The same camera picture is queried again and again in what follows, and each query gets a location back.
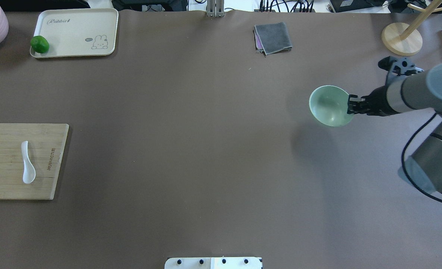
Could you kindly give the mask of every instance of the white label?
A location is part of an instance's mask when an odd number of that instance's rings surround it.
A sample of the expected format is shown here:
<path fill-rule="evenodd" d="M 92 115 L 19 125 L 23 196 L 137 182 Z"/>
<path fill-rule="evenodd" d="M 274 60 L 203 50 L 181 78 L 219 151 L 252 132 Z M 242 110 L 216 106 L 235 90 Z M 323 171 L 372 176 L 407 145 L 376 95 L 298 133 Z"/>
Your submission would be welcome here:
<path fill-rule="evenodd" d="M 352 5 L 352 2 L 354 2 L 354 0 L 345 0 L 345 1 L 342 1 L 342 4 L 340 4 L 340 7 L 347 7 L 347 6 L 350 6 L 350 5 Z"/>

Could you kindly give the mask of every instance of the wooden round base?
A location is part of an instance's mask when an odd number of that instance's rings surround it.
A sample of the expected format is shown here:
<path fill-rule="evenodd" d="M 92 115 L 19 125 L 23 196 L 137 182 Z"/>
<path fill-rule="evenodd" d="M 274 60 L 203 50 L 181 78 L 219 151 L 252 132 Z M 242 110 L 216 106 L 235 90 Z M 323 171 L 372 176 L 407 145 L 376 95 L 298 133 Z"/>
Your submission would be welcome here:
<path fill-rule="evenodd" d="M 396 22 L 387 25 L 382 31 L 383 44 L 393 53 L 402 56 L 412 56 L 422 48 L 422 36 L 414 30 L 407 38 L 401 40 L 400 35 L 409 25 L 403 22 Z"/>

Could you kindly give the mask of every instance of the white tray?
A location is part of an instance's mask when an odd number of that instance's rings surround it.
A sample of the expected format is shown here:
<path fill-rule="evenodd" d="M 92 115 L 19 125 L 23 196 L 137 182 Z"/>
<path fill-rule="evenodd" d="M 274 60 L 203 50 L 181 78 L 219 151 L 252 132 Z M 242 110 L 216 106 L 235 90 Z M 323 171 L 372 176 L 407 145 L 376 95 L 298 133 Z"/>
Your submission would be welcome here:
<path fill-rule="evenodd" d="M 115 50 L 118 11 L 116 9 L 46 10 L 38 16 L 33 36 L 46 38 L 50 49 L 35 58 L 106 56 Z"/>

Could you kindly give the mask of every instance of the robotic arm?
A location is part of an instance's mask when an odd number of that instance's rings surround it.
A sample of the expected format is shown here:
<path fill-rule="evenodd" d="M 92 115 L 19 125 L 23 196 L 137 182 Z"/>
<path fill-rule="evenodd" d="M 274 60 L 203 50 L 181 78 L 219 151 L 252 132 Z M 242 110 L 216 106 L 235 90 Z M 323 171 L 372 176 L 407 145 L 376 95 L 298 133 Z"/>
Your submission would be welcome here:
<path fill-rule="evenodd" d="M 385 85 L 361 98 L 349 95 L 348 114 L 390 116 L 433 108 L 442 117 L 442 64 L 424 72 L 407 58 L 387 57 L 378 66 L 389 72 Z M 415 185 L 442 194 L 442 122 L 408 161 Z"/>

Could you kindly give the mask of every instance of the green bowl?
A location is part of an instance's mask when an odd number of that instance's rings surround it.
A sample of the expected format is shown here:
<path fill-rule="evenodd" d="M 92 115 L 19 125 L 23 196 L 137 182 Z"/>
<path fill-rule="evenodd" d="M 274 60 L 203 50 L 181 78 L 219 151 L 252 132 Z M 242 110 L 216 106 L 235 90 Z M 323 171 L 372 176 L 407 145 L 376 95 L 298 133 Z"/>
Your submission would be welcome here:
<path fill-rule="evenodd" d="M 349 94 L 339 87 L 325 85 L 315 89 L 309 98 L 312 115 L 322 124 L 339 127 L 348 124 L 354 114 L 347 114 Z"/>

